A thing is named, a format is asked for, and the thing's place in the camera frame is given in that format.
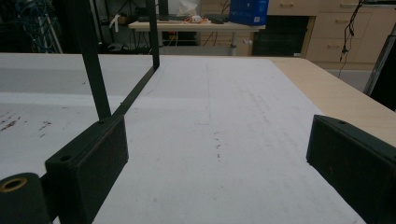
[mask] wooden desk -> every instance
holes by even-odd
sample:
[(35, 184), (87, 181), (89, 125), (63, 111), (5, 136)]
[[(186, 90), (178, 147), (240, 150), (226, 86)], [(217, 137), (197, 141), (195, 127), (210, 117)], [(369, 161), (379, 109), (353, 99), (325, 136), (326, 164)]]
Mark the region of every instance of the wooden desk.
[[(100, 59), (114, 111), (151, 59)], [(130, 160), (95, 223), (363, 223), (305, 161), (312, 116), (396, 146), (395, 113), (302, 59), (161, 59), (125, 116)], [(97, 121), (82, 59), (0, 62), (0, 178), (43, 175), (45, 159)]]
[[(230, 55), (235, 56), (236, 53), (236, 33), (237, 32), (259, 32), (265, 29), (265, 26), (247, 26), (242, 24), (236, 24), (232, 22), (225, 22), (224, 24), (214, 24), (211, 22), (207, 23), (188, 23), (188, 22), (158, 22), (159, 31), (159, 42), (160, 50), (163, 51), (163, 39), (162, 31), (178, 31), (178, 32), (231, 32), (232, 33), (232, 43)], [(133, 22), (128, 25), (130, 29), (134, 29), (137, 32), (148, 32), (149, 23), (148, 22)]]

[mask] blue box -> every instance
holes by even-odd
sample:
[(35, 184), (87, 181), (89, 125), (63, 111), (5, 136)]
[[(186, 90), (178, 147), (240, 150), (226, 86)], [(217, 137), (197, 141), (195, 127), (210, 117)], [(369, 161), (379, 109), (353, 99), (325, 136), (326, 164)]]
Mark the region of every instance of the blue box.
[(231, 0), (229, 21), (259, 26), (267, 23), (269, 0)]

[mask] white table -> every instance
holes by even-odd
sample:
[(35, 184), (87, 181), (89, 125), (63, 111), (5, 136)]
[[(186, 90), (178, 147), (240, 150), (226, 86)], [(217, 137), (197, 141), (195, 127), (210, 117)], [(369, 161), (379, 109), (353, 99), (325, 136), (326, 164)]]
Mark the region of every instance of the white table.
[[(128, 25), (130, 29), (134, 29), (137, 32), (148, 32), (148, 22), (133, 22)], [(189, 22), (165, 22), (158, 21), (158, 35), (160, 51), (163, 54), (163, 37), (162, 31), (177, 31), (177, 32), (231, 32), (232, 40), (230, 46), (230, 55), (235, 56), (236, 54), (236, 33), (237, 32), (259, 32), (265, 29), (265, 26), (247, 26), (243, 24), (237, 24), (233, 22), (224, 22), (223, 24), (215, 24), (211, 22), (205, 23), (189, 23)]]
[[(100, 59), (114, 111), (151, 58)], [(161, 59), (125, 116), (130, 160), (95, 223), (363, 223), (305, 161), (312, 116), (396, 146), (394, 113), (301, 59)], [(0, 76), (0, 178), (43, 175), (97, 121), (82, 59), (0, 54)]]

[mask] dark mark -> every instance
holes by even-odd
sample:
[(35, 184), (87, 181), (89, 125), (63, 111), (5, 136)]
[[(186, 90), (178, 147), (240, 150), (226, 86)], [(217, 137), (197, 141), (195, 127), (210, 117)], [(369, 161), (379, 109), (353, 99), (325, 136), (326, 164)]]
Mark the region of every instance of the dark mark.
[(15, 123), (17, 123), (16, 120), (11, 121), (6, 127), (2, 128), (2, 130), (0, 130), (0, 132), (2, 132), (2, 131), (4, 131), (5, 129), (8, 129), (8, 128), (14, 126)]
[(49, 121), (43, 121), (43, 123), (44, 123), (44, 126), (43, 127), (41, 127), (40, 129), (39, 129), (39, 131), (41, 131), (41, 130), (43, 130), (43, 129), (45, 129), (45, 128), (47, 128), (48, 126), (50, 126), (52, 123), (51, 122), (49, 122)]

